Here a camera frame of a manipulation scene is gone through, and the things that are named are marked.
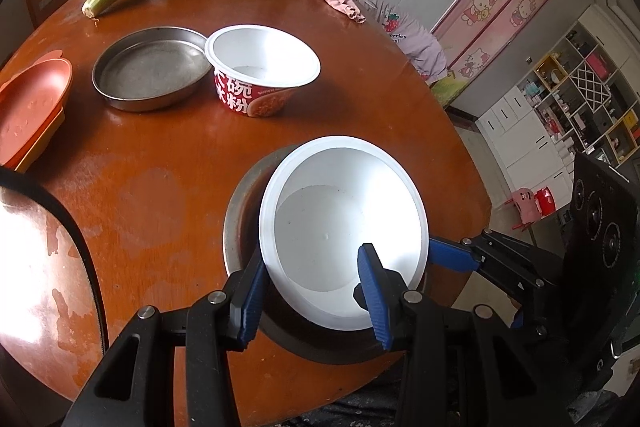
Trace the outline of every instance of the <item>hello kitty door curtain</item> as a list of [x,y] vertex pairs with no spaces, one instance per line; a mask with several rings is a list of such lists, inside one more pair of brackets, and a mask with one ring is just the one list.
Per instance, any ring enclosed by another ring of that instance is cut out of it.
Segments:
[[455,0],[431,31],[447,55],[449,76],[433,86],[451,103],[527,25],[547,0]]

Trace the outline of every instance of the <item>black strap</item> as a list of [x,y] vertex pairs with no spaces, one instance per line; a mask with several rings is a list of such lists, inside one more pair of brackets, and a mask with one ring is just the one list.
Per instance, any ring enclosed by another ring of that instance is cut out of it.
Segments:
[[89,248],[84,241],[84,237],[82,237],[82,232],[78,224],[62,203],[26,174],[20,174],[20,172],[15,172],[0,166],[0,187],[8,188],[39,204],[39,206],[55,217],[60,222],[60,225],[65,227],[71,240],[76,245],[76,248],[78,248],[78,253],[84,264],[84,270],[89,279],[92,295],[94,296],[95,310],[98,314],[98,326],[100,329],[100,347],[104,355],[109,347],[106,314],[104,313],[104,304],[102,303],[98,276],[95,273],[94,261],[91,259]]

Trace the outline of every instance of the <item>peeling table surface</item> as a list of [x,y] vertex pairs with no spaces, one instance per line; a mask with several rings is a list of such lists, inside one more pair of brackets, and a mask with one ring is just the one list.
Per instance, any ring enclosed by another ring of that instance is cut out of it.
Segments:
[[[491,204],[458,134],[426,84],[378,28],[322,0],[120,0],[98,20],[70,0],[0,71],[0,85],[48,51],[74,67],[65,122],[29,174],[78,222],[92,253],[110,343],[134,312],[189,306],[226,280],[222,227],[236,185],[283,146],[344,134],[368,140],[409,173],[430,232],[455,241],[488,224]],[[273,118],[247,118],[204,81],[185,102],[144,114],[94,90],[97,57],[151,26],[205,36],[233,24],[274,26],[311,46],[322,72]],[[34,204],[0,203],[0,343],[44,384],[74,399],[101,358],[92,289],[76,247]],[[428,267],[430,295],[451,305],[468,275]],[[348,366],[301,359],[258,332],[229,354],[243,425],[263,425],[337,399],[397,360]],[[175,362],[175,416],[186,425],[184,351]]]

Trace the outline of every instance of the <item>silver plate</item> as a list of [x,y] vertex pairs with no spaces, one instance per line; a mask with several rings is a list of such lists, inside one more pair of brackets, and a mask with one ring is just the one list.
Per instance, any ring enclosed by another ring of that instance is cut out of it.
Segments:
[[125,111],[150,111],[187,98],[211,69],[204,35],[170,26],[148,28],[112,44],[98,58],[95,89]]

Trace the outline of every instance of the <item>hello kitty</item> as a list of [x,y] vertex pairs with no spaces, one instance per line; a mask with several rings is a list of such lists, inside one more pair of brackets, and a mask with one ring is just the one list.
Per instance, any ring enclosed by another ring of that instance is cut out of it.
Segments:
[[525,20],[531,17],[536,9],[536,2],[533,0],[522,0],[518,7],[511,14],[511,24],[514,28],[520,26]]
[[484,67],[489,58],[489,54],[485,53],[482,48],[476,49],[466,58],[465,67],[460,70],[460,74],[465,78],[472,78]]
[[471,6],[462,13],[462,20],[469,26],[482,22],[491,15],[491,8],[498,0],[471,0]]

